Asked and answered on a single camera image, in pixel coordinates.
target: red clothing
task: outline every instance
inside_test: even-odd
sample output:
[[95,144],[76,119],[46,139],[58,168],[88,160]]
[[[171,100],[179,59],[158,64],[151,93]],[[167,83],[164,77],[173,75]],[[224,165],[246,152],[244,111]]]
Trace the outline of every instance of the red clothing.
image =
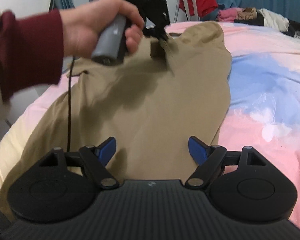
[[58,84],[63,63],[63,29],[58,10],[16,20],[0,18],[0,89],[2,101],[39,84]]
[[[207,14],[211,13],[214,11],[216,8],[218,8],[218,3],[216,0],[195,0],[197,3],[197,9],[198,9],[198,16],[199,17],[204,17]],[[193,3],[192,0],[188,0],[188,6],[189,6],[189,13],[191,16],[194,15],[194,9],[193,9]],[[179,8],[185,10],[185,5],[183,3],[183,0],[180,0],[179,3]]]

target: pastel bedsheet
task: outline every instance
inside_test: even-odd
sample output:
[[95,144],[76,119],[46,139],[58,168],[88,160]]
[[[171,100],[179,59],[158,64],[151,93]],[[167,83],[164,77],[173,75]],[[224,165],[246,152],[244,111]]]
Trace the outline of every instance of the pastel bedsheet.
[[[173,24],[167,32],[182,33],[195,24]],[[265,27],[220,25],[233,60],[231,105],[219,144],[228,150],[252,145],[295,184],[298,201],[290,220],[300,227],[300,40]],[[58,86],[49,87],[1,141],[0,186],[45,111],[67,90],[67,82],[63,75]]]

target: blue patch on bedsheet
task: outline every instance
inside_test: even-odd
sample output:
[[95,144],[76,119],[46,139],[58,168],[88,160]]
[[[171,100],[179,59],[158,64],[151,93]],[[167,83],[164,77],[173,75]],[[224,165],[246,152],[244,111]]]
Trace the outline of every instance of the blue patch on bedsheet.
[[228,79],[231,109],[268,108],[273,122],[300,126],[300,73],[280,66],[270,54],[249,54],[233,58]]

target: black device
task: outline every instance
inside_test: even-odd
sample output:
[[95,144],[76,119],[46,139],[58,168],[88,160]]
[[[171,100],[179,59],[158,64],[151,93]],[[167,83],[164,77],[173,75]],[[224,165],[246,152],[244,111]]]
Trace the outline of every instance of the black device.
[[[148,18],[152,28],[144,28],[147,37],[167,39],[164,28],[170,24],[166,0],[126,0],[138,7],[144,20]],[[122,15],[117,15],[114,21],[101,33],[98,44],[91,54],[91,59],[106,66],[118,65],[123,62],[127,53],[125,30],[131,22]]]
[[[214,239],[300,240],[289,220],[297,191],[251,146],[241,152],[207,146],[192,136],[199,165],[180,180],[126,180],[105,166],[115,138],[64,153],[52,149],[10,187],[16,221],[5,240]],[[223,174],[228,165],[238,165]],[[82,168],[82,174],[68,171]]]

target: khaki garment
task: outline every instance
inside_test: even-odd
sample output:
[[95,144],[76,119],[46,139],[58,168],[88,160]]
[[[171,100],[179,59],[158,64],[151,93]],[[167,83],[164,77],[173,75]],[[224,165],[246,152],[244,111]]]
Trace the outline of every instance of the khaki garment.
[[[195,135],[208,145],[217,143],[229,107],[231,55],[217,23],[190,27],[160,44],[143,39],[123,66],[75,62],[74,75],[80,78],[71,89],[71,151],[114,136],[117,152],[107,168],[120,182],[185,181],[197,167],[188,152],[188,138]],[[66,149],[67,118],[64,93],[40,120],[2,185],[0,210],[10,220],[8,188],[53,147]]]

